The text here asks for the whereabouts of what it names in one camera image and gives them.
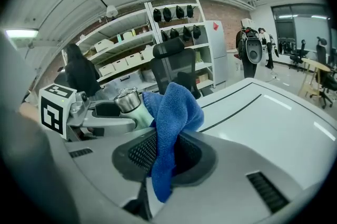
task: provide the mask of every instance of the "black jacket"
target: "black jacket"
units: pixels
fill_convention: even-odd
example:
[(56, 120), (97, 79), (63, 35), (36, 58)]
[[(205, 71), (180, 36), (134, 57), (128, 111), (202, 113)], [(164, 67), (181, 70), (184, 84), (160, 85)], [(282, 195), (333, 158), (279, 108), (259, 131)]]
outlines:
[(92, 97), (101, 89), (97, 79), (100, 75), (91, 61), (76, 59), (65, 66), (65, 73), (69, 86), (78, 92), (84, 91)]

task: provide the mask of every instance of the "cable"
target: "cable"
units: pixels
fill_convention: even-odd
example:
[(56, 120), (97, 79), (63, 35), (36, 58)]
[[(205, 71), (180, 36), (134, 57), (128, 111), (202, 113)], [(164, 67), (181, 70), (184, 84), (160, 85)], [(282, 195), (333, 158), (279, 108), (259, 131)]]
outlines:
[(269, 81), (265, 81), (266, 83), (271, 82), (272, 80), (275, 80), (278, 78), (278, 74), (276, 72), (274, 72), (273, 70), (270, 72), (270, 74), (273, 76), (273, 79), (269, 80)]

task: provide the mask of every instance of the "black stripe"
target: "black stripe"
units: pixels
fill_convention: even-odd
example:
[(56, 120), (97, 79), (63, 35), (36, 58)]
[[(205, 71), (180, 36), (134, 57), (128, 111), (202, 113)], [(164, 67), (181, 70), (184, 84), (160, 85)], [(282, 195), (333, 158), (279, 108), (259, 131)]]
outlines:
[(235, 113), (231, 114), (230, 116), (226, 117), (225, 119), (219, 121), (218, 123), (215, 123), (214, 125), (212, 126), (209, 126), (208, 128), (205, 128), (201, 131), (199, 131), (200, 133), (203, 133), (204, 131), (207, 131), (211, 128), (214, 128), (215, 126), (225, 122), (226, 120), (230, 119), (231, 117), (235, 116), (236, 114), (238, 114), (239, 112), (241, 112), (243, 109), (245, 109), (246, 107), (248, 107), (249, 105), (251, 105), (253, 102), (255, 102), (258, 98), (261, 97), (262, 94), (258, 95), (255, 99), (253, 99), (250, 103), (246, 104), (244, 107), (242, 107), (240, 110), (236, 111)]
[[(260, 87), (264, 87), (264, 86), (261, 86), (261, 85), (259, 85), (259, 84), (254, 83), (254, 82), (251, 82), (251, 84), (254, 84), (254, 85), (257, 85), (257, 86), (260, 86)], [(283, 96), (283, 97), (285, 97), (285, 98), (287, 98), (287, 99), (289, 99), (289, 100), (292, 100), (293, 102), (297, 103), (298, 105), (301, 105), (302, 107), (304, 107), (305, 109), (309, 110), (311, 113), (317, 115), (319, 118), (321, 118), (321, 119), (324, 120), (326, 123), (328, 123), (334, 130), (337, 130), (334, 126), (332, 126), (329, 122), (327, 122), (323, 117), (321, 117), (320, 115), (316, 114), (313, 110), (310, 110), (309, 108), (305, 107), (304, 105), (298, 103), (297, 101), (295, 101), (295, 100), (293, 100), (293, 99), (291, 99), (291, 98), (289, 98), (289, 97), (287, 97), (287, 96), (285, 96), (285, 95), (283, 95), (283, 94), (281, 94), (281, 93), (278, 93), (277, 91), (274, 91), (274, 90), (272, 90), (272, 89), (270, 89), (270, 88), (267, 88), (267, 87), (264, 87), (264, 88), (269, 89), (270, 91), (275, 92), (275, 93), (277, 93), (277, 94), (279, 94), (279, 95), (281, 95), (281, 96)]]
[(216, 101), (214, 101), (214, 102), (212, 102), (212, 103), (210, 103), (210, 104), (206, 104), (205, 106), (201, 107), (201, 109), (203, 109), (203, 108), (205, 108), (205, 107), (207, 107), (207, 106), (209, 106), (209, 105), (215, 104), (215, 103), (217, 103), (218, 101), (223, 100), (223, 99), (225, 99), (225, 98), (227, 98), (227, 97), (233, 95), (234, 93), (237, 93), (238, 91), (240, 91), (241, 89), (244, 89), (245, 87), (249, 86), (249, 85), (252, 84), (252, 83), (253, 83), (253, 82), (250, 82), (248, 85), (245, 85), (244, 87), (238, 89), (237, 91), (234, 91), (234, 92), (230, 93), (229, 95), (227, 95), (227, 96), (225, 96), (225, 97), (222, 97), (222, 98), (219, 99), (219, 100), (216, 100)]

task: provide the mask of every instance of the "sticker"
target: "sticker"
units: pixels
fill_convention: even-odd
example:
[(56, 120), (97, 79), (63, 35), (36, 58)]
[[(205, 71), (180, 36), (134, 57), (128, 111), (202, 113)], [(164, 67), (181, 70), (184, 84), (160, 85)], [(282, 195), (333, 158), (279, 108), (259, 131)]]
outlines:
[(214, 28), (215, 30), (217, 30), (217, 28), (219, 28), (219, 25), (218, 25), (217, 23), (213, 22), (213, 28)]
[(72, 90), (66, 89), (64, 87), (60, 87), (58, 85), (51, 85), (50, 87), (47, 87), (45, 89), (45, 91), (49, 92), (49, 93), (53, 93), (59, 97), (63, 97), (68, 99), (71, 94), (73, 93)]
[(63, 135), (63, 108), (41, 97), (41, 123)]

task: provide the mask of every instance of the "white refrigerator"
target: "white refrigerator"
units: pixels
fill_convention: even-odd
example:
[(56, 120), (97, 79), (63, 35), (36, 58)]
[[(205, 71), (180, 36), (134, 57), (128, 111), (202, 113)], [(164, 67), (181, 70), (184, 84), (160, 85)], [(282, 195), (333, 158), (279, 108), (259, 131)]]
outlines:
[(205, 23), (208, 42), (213, 52), (213, 80), (217, 85), (228, 79), (227, 44), (221, 21)]

